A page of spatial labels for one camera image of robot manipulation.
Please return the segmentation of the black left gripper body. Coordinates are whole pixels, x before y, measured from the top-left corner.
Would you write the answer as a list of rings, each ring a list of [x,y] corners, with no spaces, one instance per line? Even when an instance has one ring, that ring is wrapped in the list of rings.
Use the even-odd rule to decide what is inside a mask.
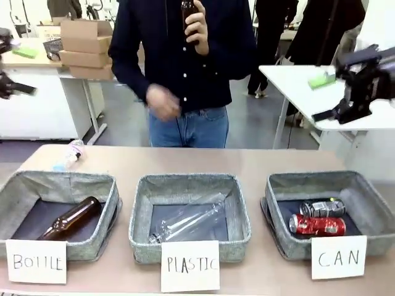
[[[0,40],[0,59],[2,60],[2,55],[13,50],[14,47],[11,31],[7,28],[0,28]]]

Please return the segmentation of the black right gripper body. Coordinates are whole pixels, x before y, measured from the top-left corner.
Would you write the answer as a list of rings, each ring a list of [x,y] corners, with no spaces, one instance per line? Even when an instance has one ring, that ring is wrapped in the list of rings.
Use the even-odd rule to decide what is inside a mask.
[[[372,114],[377,99],[394,99],[394,48],[379,50],[377,44],[336,59],[336,77],[345,82],[344,97],[335,107],[339,124]]]

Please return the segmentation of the person's left hand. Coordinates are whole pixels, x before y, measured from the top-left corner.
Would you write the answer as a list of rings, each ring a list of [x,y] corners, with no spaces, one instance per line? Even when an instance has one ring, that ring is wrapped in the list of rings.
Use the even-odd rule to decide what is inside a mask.
[[[197,12],[189,15],[186,20],[186,42],[193,43],[195,51],[201,56],[209,54],[208,28],[206,22],[206,10],[201,1],[194,0]]]

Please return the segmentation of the person's right hand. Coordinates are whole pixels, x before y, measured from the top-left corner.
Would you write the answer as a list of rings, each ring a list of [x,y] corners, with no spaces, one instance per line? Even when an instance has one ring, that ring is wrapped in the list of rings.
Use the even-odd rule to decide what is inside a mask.
[[[146,105],[155,117],[162,121],[173,120],[181,115],[178,98],[158,84],[149,85],[146,91]]]

